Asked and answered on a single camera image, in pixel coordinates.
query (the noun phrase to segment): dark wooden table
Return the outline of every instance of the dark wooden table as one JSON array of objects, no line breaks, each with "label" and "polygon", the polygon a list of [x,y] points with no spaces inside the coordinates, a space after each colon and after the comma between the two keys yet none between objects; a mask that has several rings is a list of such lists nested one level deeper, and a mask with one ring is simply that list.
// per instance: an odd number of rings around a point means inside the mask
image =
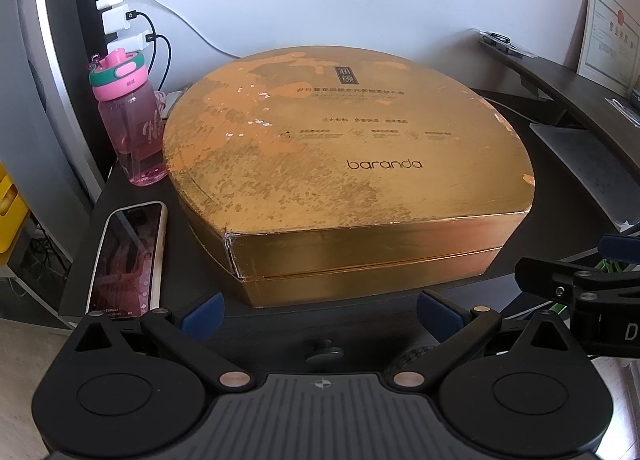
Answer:
[{"label": "dark wooden table", "polygon": [[[485,93],[532,118],[544,115],[540,101]],[[439,288],[453,288],[510,274],[523,255],[560,259],[596,246],[612,226],[577,179],[529,129],[529,123],[498,106],[513,125],[529,152],[536,176],[533,208],[502,248],[485,275]],[[81,250],[74,260],[60,315],[78,321],[86,298],[104,224],[121,207],[158,199],[168,207],[166,244],[162,268],[161,305],[179,310],[203,294],[224,291],[224,274],[194,239],[178,204],[176,193],[164,179],[138,188],[130,185],[119,168],[108,179]],[[416,342],[424,331],[416,321],[417,291],[301,306],[253,309],[225,296],[226,317],[209,345],[252,372],[265,370],[309,371],[304,357],[315,345],[331,340],[344,349],[340,371],[373,371],[399,351]],[[456,300],[464,298],[458,289]],[[514,297],[513,289],[505,295]]]},{"label": "dark wooden table", "polygon": [[482,40],[479,43],[489,56],[516,71],[566,108],[640,183],[640,128],[636,128],[606,100],[615,98],[624,106],[631,107],[627,98],[548,59],[518,58]]}]

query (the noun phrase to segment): screw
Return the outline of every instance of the screw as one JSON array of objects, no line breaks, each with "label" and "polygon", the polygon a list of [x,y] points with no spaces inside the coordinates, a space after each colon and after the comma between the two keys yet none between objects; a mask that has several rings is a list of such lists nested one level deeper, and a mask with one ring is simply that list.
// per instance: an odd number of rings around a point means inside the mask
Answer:
[{"label": "screw", "polygon": [[417,388],[424,382],[424,376],[418,372],[399,372],[394,375],[394,382],[404,388]]},{"label": "screw", "polygon": [[245,372],[225,372],[218,380],[228,388],[242,388],[249,383],[251,377]]}]

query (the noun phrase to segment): phone screen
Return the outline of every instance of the phone screen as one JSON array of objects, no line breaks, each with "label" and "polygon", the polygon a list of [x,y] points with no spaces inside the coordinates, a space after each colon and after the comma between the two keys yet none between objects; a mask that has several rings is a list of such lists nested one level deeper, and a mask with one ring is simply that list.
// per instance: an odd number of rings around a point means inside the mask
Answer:
[{"label": "phone screen", "polygon": [[98,252],[88,312],[103,310],[112,318],[139,317],[149,306],[159,203],[114,212]]}]

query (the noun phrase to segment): golden box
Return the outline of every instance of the golden box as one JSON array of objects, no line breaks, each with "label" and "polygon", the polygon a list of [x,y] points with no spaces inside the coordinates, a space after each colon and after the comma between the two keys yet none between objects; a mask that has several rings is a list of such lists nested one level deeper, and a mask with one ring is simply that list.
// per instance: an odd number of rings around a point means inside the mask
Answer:
[{"label": "golden box", "polygon": [[525,148],[484,99],[355,48],[211,72],[174,106],[164,155],[196,236],[254,306],[481,274],[534,190]]}]

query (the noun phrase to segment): smartphone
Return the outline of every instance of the smartphone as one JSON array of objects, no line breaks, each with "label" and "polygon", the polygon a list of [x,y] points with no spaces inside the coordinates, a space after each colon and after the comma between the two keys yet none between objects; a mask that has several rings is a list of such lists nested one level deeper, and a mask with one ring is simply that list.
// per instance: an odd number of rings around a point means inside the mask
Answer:
[{"label": "smartphone", "polygon": [[166,216],[160,201],[111,213],[95,259],[87,312],[102,310],[120,319],[159,306]]}]

